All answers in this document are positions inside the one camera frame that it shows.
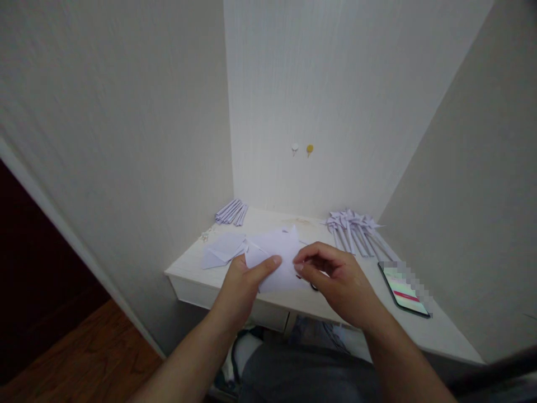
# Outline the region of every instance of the hand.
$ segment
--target hand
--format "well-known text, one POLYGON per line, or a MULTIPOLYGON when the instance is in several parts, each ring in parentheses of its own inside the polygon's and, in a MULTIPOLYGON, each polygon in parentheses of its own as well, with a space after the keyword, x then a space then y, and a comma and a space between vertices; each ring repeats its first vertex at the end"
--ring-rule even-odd
POLYGON ((297 273, 317 287, 332 309, 352 326, 368 330, 387 312, 350 253, 315 242, 302 248, 293 263, 297 273))
POLYGON ((259 284, 281 265, 281 257, 272 256, 252 269, 244 255, 232 260, 224 284, 210 314, 227 330, 237 333, 252 313, 259 284))

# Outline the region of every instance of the desk drawer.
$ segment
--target desk drawer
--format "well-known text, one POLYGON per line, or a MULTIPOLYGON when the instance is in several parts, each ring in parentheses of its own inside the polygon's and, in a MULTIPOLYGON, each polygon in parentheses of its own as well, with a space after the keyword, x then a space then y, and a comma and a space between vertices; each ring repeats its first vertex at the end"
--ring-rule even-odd
MULTIPOLYGON (((177 277, 170 277, 179 301, 187 302, 205 309, 211 309, 220 290, 177 277)), ((289 312, 263 301, 255 301, 250 319, 257 325, 283 332, 289 312)))

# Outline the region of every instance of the white wall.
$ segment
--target white wall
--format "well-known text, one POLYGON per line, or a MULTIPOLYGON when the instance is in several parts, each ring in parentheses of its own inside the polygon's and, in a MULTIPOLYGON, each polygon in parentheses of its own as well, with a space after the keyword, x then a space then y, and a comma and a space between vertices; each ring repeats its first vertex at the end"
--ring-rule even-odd
POLYGON ((222 3, 10 1, 0 25, 6 163, 170 352, 202 312, 163 271, 233 196, 222 3))
POLYGON ((492 8, 381 218, 489 362, 537 342, 536 22, 492 8))
POLYGON ((225 0, 235 196, 378 218, 491 5, 225 0))

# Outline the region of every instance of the right hand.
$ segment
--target right hand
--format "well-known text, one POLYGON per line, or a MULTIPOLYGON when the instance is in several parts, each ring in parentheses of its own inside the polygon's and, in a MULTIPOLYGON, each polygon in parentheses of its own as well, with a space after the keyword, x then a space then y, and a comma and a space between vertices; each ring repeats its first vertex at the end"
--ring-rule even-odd
POLYGON ((379 316, 387 313, 350 253, 315 242, 302 248, 293 263, 296 272, 312 283, 332 309, 352 326, 370 330, 379 316))

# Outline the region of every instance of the smartphone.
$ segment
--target smartphone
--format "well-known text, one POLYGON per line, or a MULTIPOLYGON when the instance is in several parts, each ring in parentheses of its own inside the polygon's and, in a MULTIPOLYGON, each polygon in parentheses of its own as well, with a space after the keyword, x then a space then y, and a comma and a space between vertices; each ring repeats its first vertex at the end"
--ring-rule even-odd
POLYGON ((393 302, 407 312, 430 318, 416 292, 407 284, 404 274, 397 268, 397 262, 379 262, 379 269, 391 291, 393 302))

